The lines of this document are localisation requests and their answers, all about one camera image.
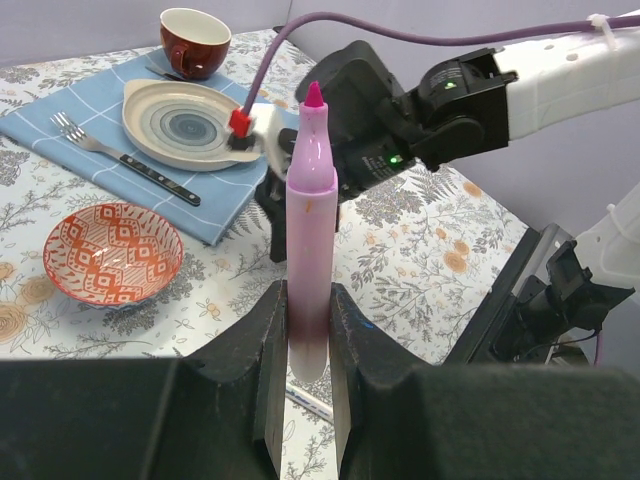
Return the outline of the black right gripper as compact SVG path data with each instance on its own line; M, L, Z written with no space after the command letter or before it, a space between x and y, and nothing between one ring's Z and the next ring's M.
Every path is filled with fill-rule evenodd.
M369 43L356 40L318 62L299 84L297 100L305 98L313 81L329 106L340 204L415 164L407 143L382 118L390 100L404 91Z

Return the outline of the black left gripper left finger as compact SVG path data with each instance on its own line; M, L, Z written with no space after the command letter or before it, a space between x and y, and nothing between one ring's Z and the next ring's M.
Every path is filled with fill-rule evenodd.
M287 293L181 358L1 365L5 479L275 479Z

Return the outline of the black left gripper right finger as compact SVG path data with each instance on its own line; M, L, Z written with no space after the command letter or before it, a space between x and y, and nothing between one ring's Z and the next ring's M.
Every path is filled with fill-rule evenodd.
M342 479L635 479L639 384L601 368L432 366L331 293Z

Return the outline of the white marker pen blue tip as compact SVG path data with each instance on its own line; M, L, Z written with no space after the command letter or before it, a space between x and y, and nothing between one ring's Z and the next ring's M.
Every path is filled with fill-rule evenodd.
M328 421L329 423L333 422L333 411L331 407L321 400L313 397L303 389L291 384L287 384L285 388L285 395L294 403L311 411L312 413Z

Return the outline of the pink pen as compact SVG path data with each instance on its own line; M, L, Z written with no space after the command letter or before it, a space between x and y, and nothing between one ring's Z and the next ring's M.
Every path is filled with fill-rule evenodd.
M328 134L328 105L310 84L286 183L287 326L293 375L311 383L328 355L338 177Z

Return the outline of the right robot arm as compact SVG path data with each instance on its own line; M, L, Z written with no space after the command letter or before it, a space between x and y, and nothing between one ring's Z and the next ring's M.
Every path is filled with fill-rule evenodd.
M348 201L421 162L504 148L556 123L636 101L639 16L594 16L467 40L470 52L432 67L404 91L373 48L355 41L307 74L329 104L329 136ZM574 328L599 330L639 288L639 194L564 243L549 278L500 299L492 352L507 360Z

